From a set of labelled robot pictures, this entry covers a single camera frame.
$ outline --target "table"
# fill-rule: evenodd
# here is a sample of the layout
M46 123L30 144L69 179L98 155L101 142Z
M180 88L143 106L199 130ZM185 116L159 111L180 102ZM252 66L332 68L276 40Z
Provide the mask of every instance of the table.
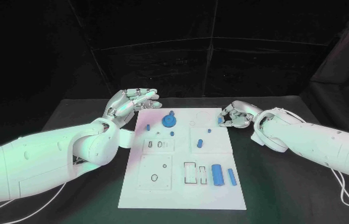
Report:
M222 107L242 100L261 109L280 107L317 124L299 96L241 98L166 98L163 107ZM107 99L62 100L43 131L90 123L105 109ZM137 115L126 129L134 130ZM349 207L339 199L339 183L329 168L297 156L278 153L250 139L252 126L228 128L241 180L245 210L118 209L128 149L108 165L68 182L45 209L22 223L346 223ZM30 214L59 187L15 200L0 211L0 223Z

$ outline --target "blue object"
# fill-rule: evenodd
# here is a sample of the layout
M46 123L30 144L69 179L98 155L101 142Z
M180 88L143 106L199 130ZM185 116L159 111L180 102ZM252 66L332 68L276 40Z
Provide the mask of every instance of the blue object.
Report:
M202 148L202 139L198 141L198 147Z
M219 164L212 165L212 176L214 176L215 186L222 186L224 185L224 173L222 173L222 167Z
M232 169L228 169L228 173L229 173L229 176L231 176L231 183L235 186L237 185L237 180L235 180Z
M173 110L169 112L169 115L163 117L162 124L164 127L173 127L176 125L176 117Z

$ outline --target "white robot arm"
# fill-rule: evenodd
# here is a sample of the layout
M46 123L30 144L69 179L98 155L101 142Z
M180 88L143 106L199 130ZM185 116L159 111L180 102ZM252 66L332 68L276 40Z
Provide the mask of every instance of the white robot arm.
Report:
M228 114L231 121L224 120L224 116ZM332 171L338 170L340 176L342 173L349 175L348 132L306 123L296 114L284 109L274 108L263 111L250 103L234 101L218 116L219 126L244 128L251 122L254 122L251 139L261 146L265 145L277 152L286 152L290 148L297 155L326 166ZM346 192L343 177L339 183L342 198L343 192Z
M102 117L90 124L29 135L3 145L0 201L39 194L108 164L118 146L131 147L134 132L120 128L134 111L162 107L153 101L156 93L156 89L120 90Z

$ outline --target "white board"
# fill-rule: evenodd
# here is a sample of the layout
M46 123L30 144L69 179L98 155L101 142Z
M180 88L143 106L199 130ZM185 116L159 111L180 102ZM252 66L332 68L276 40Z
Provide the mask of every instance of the white board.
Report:
M162 118L170 110L177 123L166 128ZM218 125L221 111L221 108L140 111L118 208L245 210L229 135ZM222 166L222 186L214 185L214 164ZM228 169L234 171L237 186Z

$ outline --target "dark table surface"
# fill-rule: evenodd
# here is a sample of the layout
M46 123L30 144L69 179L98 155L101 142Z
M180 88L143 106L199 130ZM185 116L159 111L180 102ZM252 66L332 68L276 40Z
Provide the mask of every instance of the dark table surface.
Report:
M261 109L281 107L319 123L301 98L166 98L164 108L222 107L242 100ZM62 100L43 131L90 123L102 115L107 99ZM127 124L134 130L137 115ZM280 153L250 139L252 126L228 128L247 210L118 209L128 149L108 165L69 181L56 199L22 223L348 223L349 207L339 199L339 183L329 168ZM0 223L23 218L48 202L59 187L15 200L0 210Z

